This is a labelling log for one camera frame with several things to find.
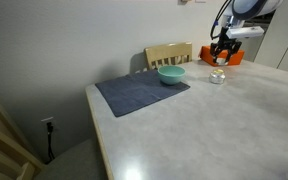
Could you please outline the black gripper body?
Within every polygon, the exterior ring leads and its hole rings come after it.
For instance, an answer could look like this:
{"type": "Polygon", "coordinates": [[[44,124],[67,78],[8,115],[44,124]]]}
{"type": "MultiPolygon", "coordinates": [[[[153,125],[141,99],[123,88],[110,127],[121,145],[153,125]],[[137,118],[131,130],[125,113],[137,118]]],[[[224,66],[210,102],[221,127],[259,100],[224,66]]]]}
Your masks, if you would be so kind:
{"type": "Polygon", "coordinates": [[[222,27],[218,35],[214,36],[213,34],[210,34],[211,39],[218,39],[217,43],[211,44],[211,46],[216,47],[218,54],[223,50],[232,49],[234,47],[238,48],[239,50],[242,45],[242,43],[237,39],[229,39],[226,35],[227,31],[228,31],[227,28],[222,27]]]}

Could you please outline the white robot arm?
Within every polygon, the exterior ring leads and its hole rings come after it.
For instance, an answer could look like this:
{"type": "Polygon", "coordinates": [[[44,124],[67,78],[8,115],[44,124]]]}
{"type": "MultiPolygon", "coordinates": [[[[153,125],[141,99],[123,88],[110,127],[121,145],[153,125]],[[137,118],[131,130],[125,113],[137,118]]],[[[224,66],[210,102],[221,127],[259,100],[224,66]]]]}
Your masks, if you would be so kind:
{"type": "Polygon", "coordinates": [[[246,20],[276,10],[283,0],[225,0],[210,30],[210,38],[218,39],[210,45],[212,61],[226,65],[238,52],[240,38],[258,37],[264,33],[261,26],[244,27],[246,20]]]}

